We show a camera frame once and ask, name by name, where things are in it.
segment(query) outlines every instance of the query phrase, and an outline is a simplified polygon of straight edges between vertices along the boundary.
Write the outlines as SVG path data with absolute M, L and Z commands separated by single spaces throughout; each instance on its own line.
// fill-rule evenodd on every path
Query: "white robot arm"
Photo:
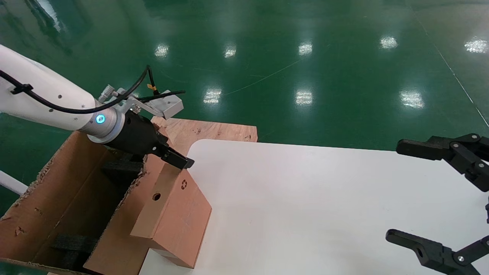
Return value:
M 150 120 L 137 114 L 142 108 L 168 118 L 183 109 L 176 96 L 183 91 L 159 94 L 156 90 L 145 98 L 131 96 L 148 72 L 152 87 L 155 86 L 149 66 L 127 91 L 107 86 L 96 100 L 53 70 L 2 45 L 0 62 L 0 112 L 78 130 L 88 134 L 93 142 L 136 155 L 154 154 L 181 169 L 194 163 L 169 147 L 168 138 L 156 131 Z

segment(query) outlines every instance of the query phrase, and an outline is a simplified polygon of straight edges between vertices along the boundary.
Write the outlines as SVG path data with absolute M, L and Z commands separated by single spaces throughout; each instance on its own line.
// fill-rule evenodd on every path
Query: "floor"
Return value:
M 149 64 L 187 91 L 177 117 L 256 125 L 259 142 L 394 150 L 489 134 L 488 3 L 0 0 L 0 44 L 96 97 Z M 69 135 L 6 114 L 0 129 L 0 169 L 25 184 Z M 16 197 L 0 190 L 0 214 Z

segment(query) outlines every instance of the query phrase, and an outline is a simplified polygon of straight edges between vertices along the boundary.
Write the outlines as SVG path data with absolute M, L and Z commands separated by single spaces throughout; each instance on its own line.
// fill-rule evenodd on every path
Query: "white tabletop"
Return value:
M 435 275 L 387 230 L 454 251 L 489 234 L 488 195 L 444 161 L 208 139 L 188 157 L 213 207 L 196 267 L 150 250 L 141 275 Z

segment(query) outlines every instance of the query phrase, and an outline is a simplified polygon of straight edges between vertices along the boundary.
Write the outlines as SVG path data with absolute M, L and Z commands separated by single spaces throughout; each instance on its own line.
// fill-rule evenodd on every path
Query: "white pipe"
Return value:
M 4 173 L 3 171 L 0 171 L 0 185 L 9 189 L 12 192 L 17 193 L 18 195 L 24 194 L 24 192 L 27 190 L 27 185 L 10 177 L 8 174 Z

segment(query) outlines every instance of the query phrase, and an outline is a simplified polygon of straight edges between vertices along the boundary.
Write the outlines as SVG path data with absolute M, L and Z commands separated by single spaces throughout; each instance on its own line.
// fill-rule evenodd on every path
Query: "black cable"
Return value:
M 149 102 L 151 100 L 155 100 L 155 99 L 159 99 L 159 98 L 164 98 L 164 97 L 167 97 L 167 96 L 170 96 L 170 95 L 181 94 L 181 93 L 186 93 L 186 92 L 185 92 L 185 90 L 180 90 L 180 91 L 175 91 L 175 92 L 160 93 L 160 94 L 153 95 L 153 96 L 139 97 L 139 98 L 136 98 L 136 99 L 139 100 L 139 101 L 141 101 L 141 103 L 146 103 L 146 102 Z
M 149 69 L 148 69 L 148 74 L 150 76 L 151 85 L 153 86 L 152 89 L 154 89 L 153 95 L 157 95 L 157 94 L 159 94 L 159 92 L 158 92 L 158 89 L 156 89 L 155 81 L 153 80 L 153 71 L 151 71 L 151 67 L 149 67 Z
M 39 102 L 39 103 L 41 103 L 41 104 L 43 104 L 45 106 L 48 106 L 51 109 L 54 109 L 54 110 L 57 110 L 57 111 L 60 111 L 60 112 L 63 112 L 63 113 L 69 113 L 69 114 L 92 114 L 92 113 L 96 113 L 96 112 L 105 110 L 107 108 L 110 108 L 110 107 L 114 106 L 115 104 L 117 104 L 117 103 L 121 102 L 122 100 L 124 100 L 126 97 L 128 97 L 143 82 L 144 77 L 146 76 L 146 73 L 150 69 L 151 69 L 151 67 L 149 65 L 147 65 L 146 68 L 144 69 L 144 72 L 141 74 L 141 76 L 138 78 L 138 80 L 125 93 L 123 93 L 120 96 L 118 96 L 115 100 L 113 100 L 113 101 L 111 101 L 111 102 L 109 102 L 107 104 L 104 104 L 102 106 L 91 108 L 91 109 L 70 109 L 70 108 L 65 108 L 65 107 L 58 106 L 56 104 L 53 104 L 53 103 L 45 100 L 44 98 L 42 98 L 41 96 L 37 95 L 35 92 L 33 92 L 30 89 L 24 89 L 24 90 L 21 90 L 21 92 L 24 92 L 25 94 L 27 94 L 28 96 L 30 96 L 34 100 L 36 100 L 37 102 Z M 4 71 L 1 71 L 0 70 L 0 76 L 2 78 L 4 78 L 5 80 L 7 80 L 8 82 L 12 83 L 12 85 L 14 85 L 16 87 L 16 89 L 23 89 L 23 87 L 24 87 L 23 84 L 21 84 L 19 81 L 17 81 L 15 78 L 13 78 L 12 76 L 8 75 Z

